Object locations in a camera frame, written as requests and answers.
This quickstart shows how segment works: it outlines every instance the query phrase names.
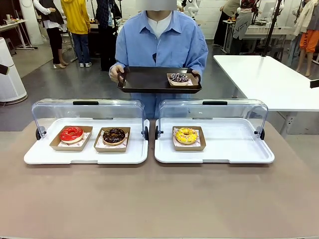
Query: yellow hoodie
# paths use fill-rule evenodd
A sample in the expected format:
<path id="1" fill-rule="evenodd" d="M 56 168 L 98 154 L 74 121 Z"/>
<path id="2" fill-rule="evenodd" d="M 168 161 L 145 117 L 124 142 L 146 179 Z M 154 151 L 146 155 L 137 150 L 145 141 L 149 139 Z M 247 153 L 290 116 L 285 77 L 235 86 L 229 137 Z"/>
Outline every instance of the yellow hoodie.
<path id="1" fill-rule="evenodd" d="M 69 32 L 88 34 L 90 19 L 86 11 L 85 0 L 61 0 Z"/>

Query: red icing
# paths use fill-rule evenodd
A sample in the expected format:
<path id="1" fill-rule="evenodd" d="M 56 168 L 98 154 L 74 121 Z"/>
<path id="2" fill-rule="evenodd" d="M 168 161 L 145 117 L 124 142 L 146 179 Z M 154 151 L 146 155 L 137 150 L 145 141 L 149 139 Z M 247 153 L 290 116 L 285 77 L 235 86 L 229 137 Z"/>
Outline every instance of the red icing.
<path id="1" fill-rule="evenodd" d="M 69 127 L 64 129 L 60 134 L 60 140 L 62 141 L 72 141 L 81 137 L 83 134 L 83 129 L 79 127 Z"/>

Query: donut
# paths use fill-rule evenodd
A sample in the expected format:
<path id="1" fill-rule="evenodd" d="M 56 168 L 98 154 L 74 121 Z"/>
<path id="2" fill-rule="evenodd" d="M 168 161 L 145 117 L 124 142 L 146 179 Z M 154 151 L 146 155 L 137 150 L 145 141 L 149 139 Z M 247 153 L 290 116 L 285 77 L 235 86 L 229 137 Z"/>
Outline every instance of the donut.
<path id="1" fill-rule="evenodd" d="M 103 142 L 108 145 L 118 145 L 124 142 L 125 132 L 120 128 L 111 128 L 104 132 Z"/>
<path id="2" fill-rule="evenodd" d="M 182 144 L 193 144 L 197 140 L 197 132 L 192 128 L 180 128 L 175 137 Z"/>
<path id="3" fill-rule="evenodd" d="M 169 78 L 175 86 L 186 86 L 189 80 L 189 77 L 182 73 L 173 73 Z"/>
<path id="4" fill-rule="evenodd" d="M 60 133 L 60 140 L 64 143 L 76 143 L 83 138 L 84 131 L 79 127 L 68 127 Z"/>

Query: chocolate glaze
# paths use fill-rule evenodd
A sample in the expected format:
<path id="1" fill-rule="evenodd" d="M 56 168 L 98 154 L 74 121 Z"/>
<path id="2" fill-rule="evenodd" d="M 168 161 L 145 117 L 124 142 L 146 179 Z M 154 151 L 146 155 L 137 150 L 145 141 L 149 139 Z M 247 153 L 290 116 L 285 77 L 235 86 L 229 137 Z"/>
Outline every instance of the chocolate glaze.
<path id="1" fill-rule="evenodd" d="M 120 128 L 106 130 L 103 134 L 103 140 L 107 143 L 118 143 L 125 138 L 125 132 Z"/>
<path id="2" fill-rule="evenodd" d="M 170 79 L 174 82 L 185 83 L 188 81 L 189 78 L 182 73 L 173 73 L 171 74 Z"/>

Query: orange pants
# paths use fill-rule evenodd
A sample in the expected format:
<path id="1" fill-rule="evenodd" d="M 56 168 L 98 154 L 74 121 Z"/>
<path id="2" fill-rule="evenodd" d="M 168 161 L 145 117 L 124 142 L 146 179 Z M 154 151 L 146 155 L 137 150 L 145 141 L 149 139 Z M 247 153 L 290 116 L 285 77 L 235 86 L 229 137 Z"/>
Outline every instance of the orange pants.
<path id="1" fill-rule="evenodd" d="M 300 48 L 306 49 L 306 52 L 315 52 L 319 40 L 319 31 L 307 30 L 303 33 L 300 40 Z"/>

